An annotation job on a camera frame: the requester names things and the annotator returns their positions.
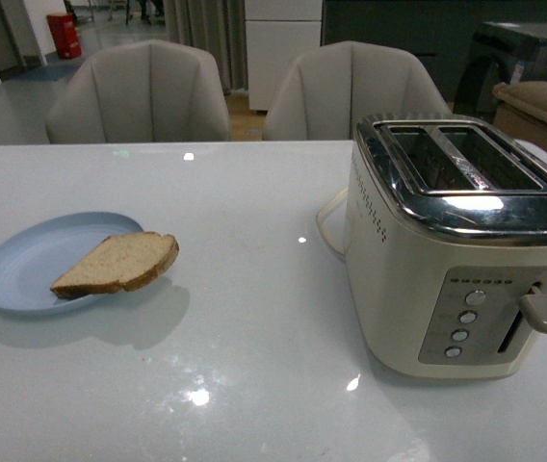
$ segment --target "toaster control panel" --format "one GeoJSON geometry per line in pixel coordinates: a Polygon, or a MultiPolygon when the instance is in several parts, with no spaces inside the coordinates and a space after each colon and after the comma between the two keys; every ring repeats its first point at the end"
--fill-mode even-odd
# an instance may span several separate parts
{"type": "Polygon", "coordinates": [[[547,294],[547,267],[451,268],[419,361],[459,366],[513,361],[532,332],[518,302],[533,285],[547,294]]]}

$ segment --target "cream toaster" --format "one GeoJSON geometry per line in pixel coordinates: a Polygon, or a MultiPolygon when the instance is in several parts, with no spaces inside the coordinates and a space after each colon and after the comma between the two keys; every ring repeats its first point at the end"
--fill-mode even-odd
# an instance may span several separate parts
{"type": "Polygon", "coordinates": [[[547,165],[481,120],[362,120],[344,246],[365,341],[394,371],[506,377],[547,333],[547,165]]]}

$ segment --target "wooden floor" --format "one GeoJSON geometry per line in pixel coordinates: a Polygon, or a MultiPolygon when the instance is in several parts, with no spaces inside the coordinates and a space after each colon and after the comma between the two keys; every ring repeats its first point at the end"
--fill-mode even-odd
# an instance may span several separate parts
{"type": "Polygon", "coordinates": [[[247,94],[231,93],[226,97],[226,105],[231,117],[233,141],[263,140],[265,112],[252,111],[247,102],[247,94]]]}

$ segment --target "plate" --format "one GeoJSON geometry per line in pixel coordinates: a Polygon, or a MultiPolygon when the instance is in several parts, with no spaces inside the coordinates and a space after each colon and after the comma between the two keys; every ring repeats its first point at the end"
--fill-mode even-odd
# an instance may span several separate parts
{"type": "Polygon", "coordinates": [[[57,298],[51,284],[105,238],[143,231],[133,219],[85,212],[37,224],[0,245],[0,309],[20,314],[74,310],[105,295],[57,298]]]}

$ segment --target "bread slice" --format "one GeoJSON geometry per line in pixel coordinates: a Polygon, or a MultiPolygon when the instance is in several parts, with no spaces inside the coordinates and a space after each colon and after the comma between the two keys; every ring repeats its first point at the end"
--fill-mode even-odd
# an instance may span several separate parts
{"type": "Polygon", "coordinates": [[[168,270],[178,253],[171,234],[143,231],[110,236],[62,274],[51,291],[62,298],[136,291],[168,270]]]}

